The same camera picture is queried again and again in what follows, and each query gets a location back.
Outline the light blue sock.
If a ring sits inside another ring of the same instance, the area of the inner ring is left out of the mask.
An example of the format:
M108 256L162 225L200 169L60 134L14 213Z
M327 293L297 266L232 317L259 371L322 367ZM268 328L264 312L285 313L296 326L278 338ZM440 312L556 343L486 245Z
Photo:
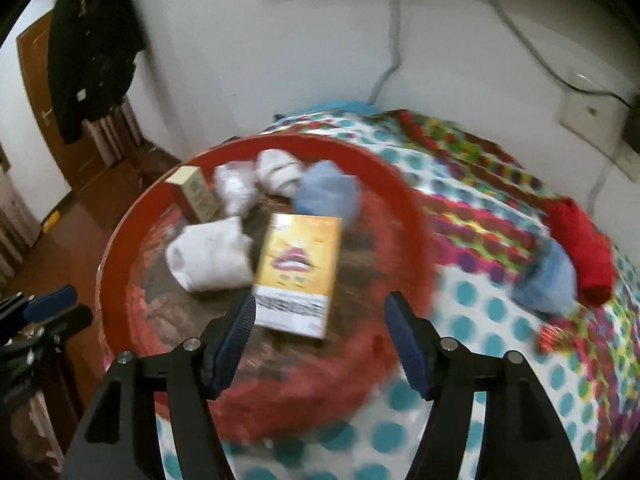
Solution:
M512 289L512 300L529 312L567 316L576 307L576 271L564 248L543 240Z
M360 213L360 183L345 174L332 160L309 166L291 198L293 211L305 216L340 218L342 228L351 226Z

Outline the maroon cigarette box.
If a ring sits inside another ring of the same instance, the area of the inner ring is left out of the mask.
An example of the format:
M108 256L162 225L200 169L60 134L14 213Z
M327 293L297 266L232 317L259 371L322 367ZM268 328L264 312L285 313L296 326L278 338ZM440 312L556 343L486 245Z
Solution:
M190 223L208 223L215 219L218 204L200 167L180 166L165 183Z

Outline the round red tray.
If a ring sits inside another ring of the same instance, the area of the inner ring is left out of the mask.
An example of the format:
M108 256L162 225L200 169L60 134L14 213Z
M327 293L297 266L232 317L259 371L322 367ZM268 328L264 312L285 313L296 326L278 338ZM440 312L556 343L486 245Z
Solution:
M341 226L262 196L245 219L256 324L231 387L210 404L227 440L292 436L349 417L397 363L386 295L398 290L423 314L434 288L435 244L419 194L381 156L328 136L273 133L219 145L193 165L211 177L270 148L305 165L329 160L354 177L358 216ZM187 292L171 275L166 248L185 227L175 191L159 180L116 228L96 279L107 359L169 351L230 307L231 290Z

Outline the white wall socket plate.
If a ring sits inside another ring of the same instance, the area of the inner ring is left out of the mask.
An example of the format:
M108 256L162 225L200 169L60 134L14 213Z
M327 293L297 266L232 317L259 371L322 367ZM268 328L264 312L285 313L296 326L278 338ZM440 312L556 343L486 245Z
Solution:
M565 89L556 121L600 154L614 158L632 182L639 181L639 155L622 142L628 107L612 96L588 96Z

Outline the wooden door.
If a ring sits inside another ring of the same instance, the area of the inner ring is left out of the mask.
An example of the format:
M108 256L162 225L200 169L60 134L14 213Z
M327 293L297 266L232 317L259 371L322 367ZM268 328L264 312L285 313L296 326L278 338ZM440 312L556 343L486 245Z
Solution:
M48 43L52 12L43 14L16 38L22 78L39 130L73 192L81 192L106 170L94 141L84 134L66 145L58 131L48 83Z

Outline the black hanging jacket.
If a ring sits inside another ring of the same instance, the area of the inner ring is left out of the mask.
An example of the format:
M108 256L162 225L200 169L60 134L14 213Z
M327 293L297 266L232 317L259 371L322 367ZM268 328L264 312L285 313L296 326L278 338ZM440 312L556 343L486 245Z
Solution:
M145 49L132 0L56 0L48 43L48 83L66 145L124 102Z

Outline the white sock front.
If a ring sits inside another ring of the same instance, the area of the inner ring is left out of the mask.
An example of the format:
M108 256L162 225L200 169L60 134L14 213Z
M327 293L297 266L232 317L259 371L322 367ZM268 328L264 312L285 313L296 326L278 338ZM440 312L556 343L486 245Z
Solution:
M303 173L302 162L287 151L270 148L257 156L257 180L269 195L291 198Z

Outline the red candy wrapper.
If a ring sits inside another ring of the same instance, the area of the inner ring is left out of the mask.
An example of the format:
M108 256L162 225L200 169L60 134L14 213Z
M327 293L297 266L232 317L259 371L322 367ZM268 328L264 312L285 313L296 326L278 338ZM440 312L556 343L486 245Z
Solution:
M582 350L584 341L575 323L541 326L537 336L537 350L541 354Z

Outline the clear plastic sock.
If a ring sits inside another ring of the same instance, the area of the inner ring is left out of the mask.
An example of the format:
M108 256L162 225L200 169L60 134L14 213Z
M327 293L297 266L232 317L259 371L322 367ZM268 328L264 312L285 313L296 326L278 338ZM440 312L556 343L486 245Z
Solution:
M258 202L255 163L232 160L214 171L215 190L227 217L246 218Z

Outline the yellow medicine box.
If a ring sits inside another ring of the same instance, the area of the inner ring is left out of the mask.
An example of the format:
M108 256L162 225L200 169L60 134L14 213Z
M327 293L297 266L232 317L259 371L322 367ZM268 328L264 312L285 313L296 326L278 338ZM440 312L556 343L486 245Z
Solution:
M258 326L326 336L341 238L339 218L271 215L253 286Z

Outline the white sock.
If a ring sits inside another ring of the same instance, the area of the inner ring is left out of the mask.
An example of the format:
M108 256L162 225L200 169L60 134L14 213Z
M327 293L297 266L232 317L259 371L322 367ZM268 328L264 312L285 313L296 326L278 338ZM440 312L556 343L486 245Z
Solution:
M257 180L269 195L291 198L303 173L302 162L287 151L270 148L257 156Z
M250 286L254 281L250 248L240 217L186 226L165 250L168 270L180 286L216 292Z

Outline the red sock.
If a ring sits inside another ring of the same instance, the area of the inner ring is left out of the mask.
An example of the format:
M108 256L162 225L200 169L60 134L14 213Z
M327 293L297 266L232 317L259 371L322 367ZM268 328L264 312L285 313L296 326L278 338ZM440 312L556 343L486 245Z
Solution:
M611 299L615 278L610 240L569 197L546 200L544 208L551 236L573 263L578 301L603 306Z

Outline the polka dot tablecloth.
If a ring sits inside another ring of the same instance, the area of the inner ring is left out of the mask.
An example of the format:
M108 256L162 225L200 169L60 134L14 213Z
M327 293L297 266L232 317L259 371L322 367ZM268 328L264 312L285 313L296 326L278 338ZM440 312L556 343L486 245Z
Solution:
M537 350L541 320L512 298L536 242L548 235L544 185L500 146L451 122L410 112L360 117L302 113L277 133L330 136L395 166L422 200L438 245L430 318L475 352L529 360L558 412L582 476L600 479L639 426L639 269L612 252L614 285L602 307L567 320L567 349ZM288 440L224 445L240 479L401 479L431 408L395 370L352 417Z

